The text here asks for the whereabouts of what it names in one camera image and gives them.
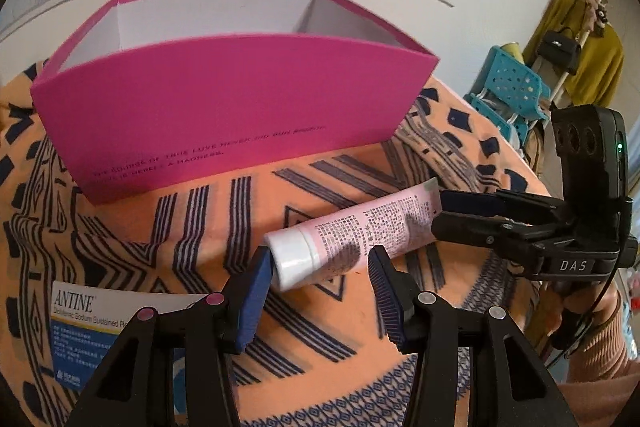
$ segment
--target patterned tablecloth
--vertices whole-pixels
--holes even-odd
[[[38,427],[62,427],[78,398],[52,371],[53,280],[207,293],[243,269],[265,232],[433,176],[448,188],[546,193],[497,129],[432,78],[388,141],[96,207],[31,103],[41,66],[0,90],[0,374]],[[520,324],[529,312],[529,283],[514,280],[488,250],[436,243],[396,264],[455,306],[502,304]],[[400,355],[385,338],[366,273],[269,293],[255,340],[234,361],[240,415],[252,425],[400,425],[414,364],[415,355]],[[462,350],[459,366],[457,425],[466,425],[470,376]]]

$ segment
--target tube cap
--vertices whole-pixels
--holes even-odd
[[[264,240],[276,267],[271,283],[276,290],[285,292],[295,288],[314,272],[314,253],[300,230],[276,230],[265,234]]]

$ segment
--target screw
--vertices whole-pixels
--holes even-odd
[[[156,315],[156,311],[153,308],[142,308],[136,317],[138,317],[139,321],[148,321],[152,319]]]
[[[494,319],[502,320],[507,316],[507,312],[500,308],[500,306],[491,306],[489,308],[489,315]]]
[[[418,301],[422,304],[433,304],[436,301],[436,296],[431,292],[422,292],[418,295]]]
[[[207,304],[209,306],[218,306],[225,301],[225,296],[220,292],[213,292],[207,295]]]

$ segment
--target pink box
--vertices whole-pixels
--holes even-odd
[[[347,0],[111,0],[31,95],[93,203],[388,139],[438,59]]]

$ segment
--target black handbag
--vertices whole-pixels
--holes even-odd
[[[564,71],[568,71],[569,74],[575,74],[578,71],[582,47],[575,39],[562,34],[568,29],[565,27],[559,32],[552,30],[546,32],[538,46],[538,55]]]

